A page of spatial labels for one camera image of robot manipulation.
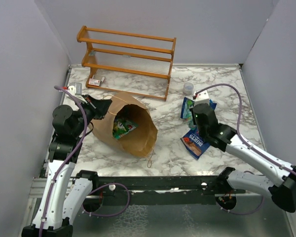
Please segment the brown paper bag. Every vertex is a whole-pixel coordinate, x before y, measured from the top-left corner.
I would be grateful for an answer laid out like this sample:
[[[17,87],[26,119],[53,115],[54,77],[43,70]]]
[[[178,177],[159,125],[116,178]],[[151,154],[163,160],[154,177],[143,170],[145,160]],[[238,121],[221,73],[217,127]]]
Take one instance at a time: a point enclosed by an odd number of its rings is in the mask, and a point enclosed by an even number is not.
[[[158,130],[148,108],[126,92],[117,93],[101,120],[92,120],[93,134],[105,144],[139,158],[153,151]]]

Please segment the blue salt vinegar chips bag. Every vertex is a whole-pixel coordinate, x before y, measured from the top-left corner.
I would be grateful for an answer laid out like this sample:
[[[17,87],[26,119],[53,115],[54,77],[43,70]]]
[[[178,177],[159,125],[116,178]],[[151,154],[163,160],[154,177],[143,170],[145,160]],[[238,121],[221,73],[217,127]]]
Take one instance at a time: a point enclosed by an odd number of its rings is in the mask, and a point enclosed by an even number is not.
[[[184,97],[183,104],[182,104],[182,107],[181,107],[180,118],[185,119],[188,122],[189,128],[192,129],[192,130],[195,130],[196,125],[194,125],[194,123],[192,121],[192,114],[191,114],[191,111],[190,111],[190,107],[192,107],[193,105],[194,105],[194,101],[192,99]]]

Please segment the blue sweet chilli chips bag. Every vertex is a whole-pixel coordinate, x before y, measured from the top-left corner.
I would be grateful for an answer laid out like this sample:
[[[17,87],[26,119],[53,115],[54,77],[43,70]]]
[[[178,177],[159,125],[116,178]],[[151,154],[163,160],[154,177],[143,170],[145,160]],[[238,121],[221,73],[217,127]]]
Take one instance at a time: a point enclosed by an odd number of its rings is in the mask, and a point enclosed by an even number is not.
[[[199,158],[207,151],[210,144],[205,142],[203,138],[199,136],[197,129],[190,129],[182,138],[186,150],[196,159]]]

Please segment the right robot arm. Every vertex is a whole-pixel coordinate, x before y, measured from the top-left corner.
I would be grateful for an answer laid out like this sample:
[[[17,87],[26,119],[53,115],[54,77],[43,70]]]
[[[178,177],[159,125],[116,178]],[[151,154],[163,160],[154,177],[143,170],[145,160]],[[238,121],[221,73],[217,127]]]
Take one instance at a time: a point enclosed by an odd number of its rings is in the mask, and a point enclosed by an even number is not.
[[[222,193],[246,190],[270,198],[280,209],[296,211],[296,165],[281,160],[250,143],[236,129],[219,123],[215,111],[206,103],[189,109],[199,135],[212,147],[240,158],[260,175],[226,168],[217,180]]]

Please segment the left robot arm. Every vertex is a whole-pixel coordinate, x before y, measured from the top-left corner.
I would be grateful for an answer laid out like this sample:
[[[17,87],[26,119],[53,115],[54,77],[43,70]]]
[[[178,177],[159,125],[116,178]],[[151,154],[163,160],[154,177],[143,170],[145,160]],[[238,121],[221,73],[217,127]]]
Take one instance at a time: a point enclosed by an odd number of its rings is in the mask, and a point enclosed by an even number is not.
[[[68,192],[69,181],[79,156],[88,125],[103,119],[111,99],[97,100],[90,95],[74,98],[79,109],[60,105],[53,111],[54,135],[49,145],[47,180],[40,206],[23,237],[70,237],[73,223],[86,196],[99,189],[97,173],[84,171]]]

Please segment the small red white box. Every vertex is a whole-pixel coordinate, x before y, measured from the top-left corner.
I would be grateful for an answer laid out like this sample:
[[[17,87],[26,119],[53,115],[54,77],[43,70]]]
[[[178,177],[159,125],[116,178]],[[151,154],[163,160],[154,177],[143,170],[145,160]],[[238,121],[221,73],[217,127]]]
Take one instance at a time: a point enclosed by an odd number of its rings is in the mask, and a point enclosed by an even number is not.
[[[90,86],[101,86],[102,83],[104,83],[106,77],[103,76],[94,76],[89,79],[89,85]]]

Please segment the green snack packet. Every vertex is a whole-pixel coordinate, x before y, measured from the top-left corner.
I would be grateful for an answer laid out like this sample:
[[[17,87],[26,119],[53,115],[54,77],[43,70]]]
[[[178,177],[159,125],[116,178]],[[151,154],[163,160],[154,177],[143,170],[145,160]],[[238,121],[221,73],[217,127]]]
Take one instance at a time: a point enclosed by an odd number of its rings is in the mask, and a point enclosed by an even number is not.
[[[113,122],[112,135],[115,139],[120,139],[138,127],[138,124],[121,117],[116,117]]]

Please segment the wooden shelf rack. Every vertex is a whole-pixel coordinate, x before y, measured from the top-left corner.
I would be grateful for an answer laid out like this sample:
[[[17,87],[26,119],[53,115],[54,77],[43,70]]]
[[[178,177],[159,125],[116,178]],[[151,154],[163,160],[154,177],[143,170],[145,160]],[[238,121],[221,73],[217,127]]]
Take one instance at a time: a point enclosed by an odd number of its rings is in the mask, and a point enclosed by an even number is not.
[[[131,44],[128,42],[96,39],[90,36],[91,33],[103,33],[112,36],[163,41],[170,43],[171,47],[160,48]],[[167,100],[175,55],[176,38],[157,37],[82,26],[76,36],[76,40],[79,43],[83,42],[86,44],[86,53],[82,59],[81,65],[90,69],[89,76],[85,83],[87,88],[101,89],[111,92],[122,91],[121,89],[95,85],[91,80],[98,70],[135,74],[166,80],[165,95],[161,97],[139,92],[131,92],[130,94],[164,101]]]

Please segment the small clear plastic cup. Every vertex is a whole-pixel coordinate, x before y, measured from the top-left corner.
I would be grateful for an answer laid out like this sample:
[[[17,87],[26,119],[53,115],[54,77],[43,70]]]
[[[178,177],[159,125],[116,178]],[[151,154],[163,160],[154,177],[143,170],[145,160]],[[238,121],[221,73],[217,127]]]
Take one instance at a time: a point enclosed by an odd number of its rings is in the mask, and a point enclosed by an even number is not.
[[[191,95],[194,90],[194,85],[191,82],[184,83],[183,86],[183,94],[184,95]]]

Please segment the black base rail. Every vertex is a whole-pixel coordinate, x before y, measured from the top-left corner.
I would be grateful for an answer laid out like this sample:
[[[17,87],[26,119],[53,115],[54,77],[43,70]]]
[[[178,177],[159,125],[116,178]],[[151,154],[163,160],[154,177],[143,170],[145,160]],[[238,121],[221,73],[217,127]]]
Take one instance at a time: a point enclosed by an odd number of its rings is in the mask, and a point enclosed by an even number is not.
[[[210,176],[99,176],[82,170],[77,178],[93,181],[92,194],[83,202],[86,211],[99,213],[103,206],[215,204],[217,196],[243,194]]]

